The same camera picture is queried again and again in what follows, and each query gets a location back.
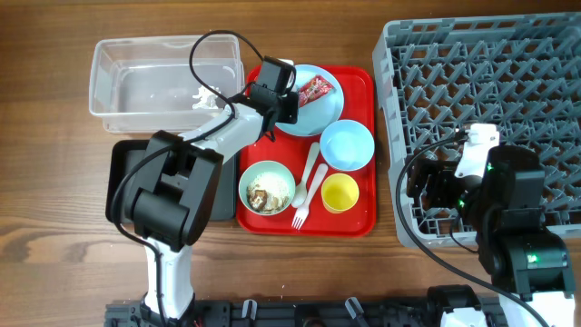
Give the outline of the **red snack wrapper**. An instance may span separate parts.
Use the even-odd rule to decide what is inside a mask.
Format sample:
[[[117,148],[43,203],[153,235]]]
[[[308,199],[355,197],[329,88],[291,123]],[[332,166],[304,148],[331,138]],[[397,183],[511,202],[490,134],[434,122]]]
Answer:
[[[299,89],[299,107],[303,107],[306,104],[318,100],[333,89],[334,86],[331,82],[320,74],[315,75]]]

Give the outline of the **light blue plate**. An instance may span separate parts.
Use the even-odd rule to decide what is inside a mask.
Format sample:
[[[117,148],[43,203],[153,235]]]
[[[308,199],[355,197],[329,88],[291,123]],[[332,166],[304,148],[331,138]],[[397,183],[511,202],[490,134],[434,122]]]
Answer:
[[[298,74],[294,86],[296,90],[317,75],[330,82],[332,88],[321,98],[302,106],[298,110],[296,124],[276,123],[276,126],[284,133],[293,136],[309,137],[321,134],[329,124],[340,118],[344,107],[343,90],[335,76],[319,66],[298,64],[296,70]]]

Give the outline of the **white napkin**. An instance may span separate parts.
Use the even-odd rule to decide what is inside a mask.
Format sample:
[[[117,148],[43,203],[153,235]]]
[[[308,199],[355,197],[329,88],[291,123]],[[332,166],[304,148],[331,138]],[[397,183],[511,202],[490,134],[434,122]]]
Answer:
[[[198,93],[192,96],[194,104],[192,105],[193,110],[218,110],[220,106],[217,103],[219,89],[214,86],[209,88],[205,86],[200,86],[198,88]]]

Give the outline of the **light blue bowl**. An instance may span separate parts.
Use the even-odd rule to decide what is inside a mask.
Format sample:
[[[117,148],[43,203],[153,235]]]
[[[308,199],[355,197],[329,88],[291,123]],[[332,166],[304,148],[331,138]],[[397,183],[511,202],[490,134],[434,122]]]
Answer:
[[[354,120],[338,120],[321,134],[320,152],[325,162],[335,170],[353,172],[371,161],[375,142],[364,124]]]

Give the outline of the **light green bowl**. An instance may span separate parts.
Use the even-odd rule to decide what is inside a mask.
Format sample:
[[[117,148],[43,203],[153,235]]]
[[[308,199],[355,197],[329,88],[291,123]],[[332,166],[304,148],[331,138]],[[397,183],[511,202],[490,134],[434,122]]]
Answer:
[[[291,171],[282,163],[260,161],[241,175],[239,198],[251,213],[273,216],[285,211],[295,195],[296,185]]]

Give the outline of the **food scraps rice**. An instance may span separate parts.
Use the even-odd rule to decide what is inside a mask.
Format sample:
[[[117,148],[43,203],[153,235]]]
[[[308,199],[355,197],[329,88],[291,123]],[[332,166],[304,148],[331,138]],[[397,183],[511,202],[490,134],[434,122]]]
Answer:
[[[291,191],[278,173],[261,173],[246,188],[251,209],[260,214],[281,212],[291,201]]]

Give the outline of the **yellow plastic cup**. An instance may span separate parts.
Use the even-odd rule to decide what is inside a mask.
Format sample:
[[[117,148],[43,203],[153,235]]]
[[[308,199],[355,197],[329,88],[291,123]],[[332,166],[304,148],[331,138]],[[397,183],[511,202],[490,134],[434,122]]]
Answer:
[[[321,186],[323,205],[330,213],[343,213],[351,209],[359,199],[359,186],[348,174],[334,173]]]

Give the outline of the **white plastic fork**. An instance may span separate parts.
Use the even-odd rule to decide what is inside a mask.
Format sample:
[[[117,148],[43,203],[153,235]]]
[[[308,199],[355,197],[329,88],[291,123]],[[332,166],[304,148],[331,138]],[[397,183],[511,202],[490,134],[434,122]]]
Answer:
[[[324,179],[328,170],[329,170],[329,167],[325,163],[321,163],[318,166],[317,171],[315,172],[314,177],[311,181],[311,185],[310,185],[310,189],[308,190],[307,197],[306,197],[305,201],[303,202],[303,204],[298,207],[298,209],[296,210],[296,212],[294,214],[293,221],[291,224],[291,226],[294,229],[299,230],[303,226],[305,221],[307,220],[307,217],[308,217],[309,212],[310,212],[310,203],[311,203],[312,199],[314,198],[315,193],[318,191],[320,185],[322,184],[323,179]]]

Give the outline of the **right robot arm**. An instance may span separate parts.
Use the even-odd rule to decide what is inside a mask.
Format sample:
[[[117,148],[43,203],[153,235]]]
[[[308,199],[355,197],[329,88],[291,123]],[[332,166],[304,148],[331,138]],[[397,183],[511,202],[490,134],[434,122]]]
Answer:
[[[497,294],[511,326],[572,326],[576,283],[565,242],[542,222],[540,198],[545,172],[527,149],[491,148],[483,175],[474,182],[440,186],[442,204],[458,210],[477,232],[478,260],[490,279],[484,282],[412,240],[430,259]]]

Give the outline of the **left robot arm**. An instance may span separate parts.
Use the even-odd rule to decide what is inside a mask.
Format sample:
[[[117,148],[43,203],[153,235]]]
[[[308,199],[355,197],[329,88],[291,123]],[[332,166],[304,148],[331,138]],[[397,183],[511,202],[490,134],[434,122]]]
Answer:
[[[287,85],[252,83],[219,115],[182,134],[158,131],[112,151],[106,218],[144,247],[148,290],[130,319],[138,326],[195,322],[192,247],[206,228],[224,163],[277,123],[296,123],[300,97]]]

